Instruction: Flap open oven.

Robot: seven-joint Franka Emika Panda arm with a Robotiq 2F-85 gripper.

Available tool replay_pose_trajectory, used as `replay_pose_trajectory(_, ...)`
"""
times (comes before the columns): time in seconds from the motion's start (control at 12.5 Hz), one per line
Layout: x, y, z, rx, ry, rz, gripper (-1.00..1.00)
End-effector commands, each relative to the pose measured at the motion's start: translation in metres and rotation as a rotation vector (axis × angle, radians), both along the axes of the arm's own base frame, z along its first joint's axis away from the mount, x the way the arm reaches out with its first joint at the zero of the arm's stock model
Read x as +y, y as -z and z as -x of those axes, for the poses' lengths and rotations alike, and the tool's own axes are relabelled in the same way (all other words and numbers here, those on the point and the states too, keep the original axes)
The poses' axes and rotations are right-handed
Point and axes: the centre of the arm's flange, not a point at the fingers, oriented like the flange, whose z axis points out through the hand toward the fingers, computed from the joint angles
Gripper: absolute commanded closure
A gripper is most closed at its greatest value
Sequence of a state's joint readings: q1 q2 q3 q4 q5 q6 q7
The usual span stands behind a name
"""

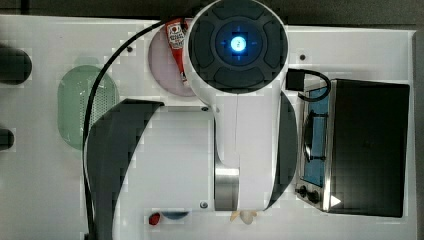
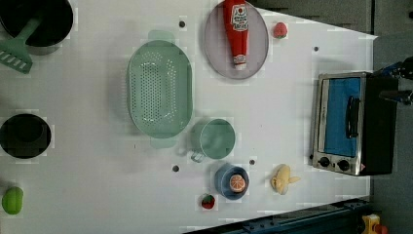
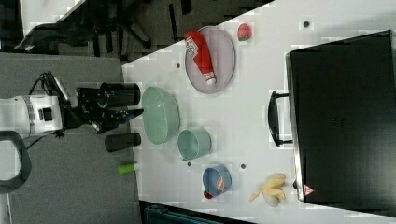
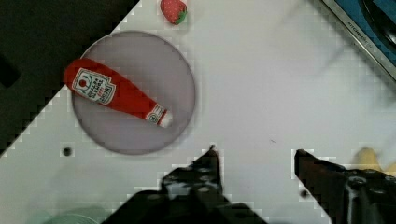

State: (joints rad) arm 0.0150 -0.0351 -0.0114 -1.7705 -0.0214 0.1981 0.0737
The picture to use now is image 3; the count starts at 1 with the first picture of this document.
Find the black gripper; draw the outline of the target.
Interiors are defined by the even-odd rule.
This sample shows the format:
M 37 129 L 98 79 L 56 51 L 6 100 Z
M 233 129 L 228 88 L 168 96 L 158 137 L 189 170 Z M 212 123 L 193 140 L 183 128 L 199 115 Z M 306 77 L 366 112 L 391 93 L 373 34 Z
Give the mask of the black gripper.
M 78 105 L 64 108 L 64 129 L 76 129 L 91 125 L 98 134 L 109 132 L 127 120 L 140 116 L 144 109 L 115 110 L 114 105 L 121 99 L 120 92 L 91 88 L 78 88 Z

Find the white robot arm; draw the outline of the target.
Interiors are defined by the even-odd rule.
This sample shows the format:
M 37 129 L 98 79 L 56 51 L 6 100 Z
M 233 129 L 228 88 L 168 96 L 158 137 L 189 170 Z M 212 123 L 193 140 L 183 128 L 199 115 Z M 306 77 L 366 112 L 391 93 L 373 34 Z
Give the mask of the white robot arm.
M 51 95 L 24 95 L 1 101 L 1 141 L 15 147 L 20 168 L 11 178 L 1 181 L 1 192 L 10 193 L 28 179 L 32 163 L 24 140 L 90 124 L 98 133 L 117 128 L 141 115 L 143 109 L 121 110 L 122 105 L 136 105 L 140 92 L 78 89 L 78 105 L 73 107 L 61 92 Z

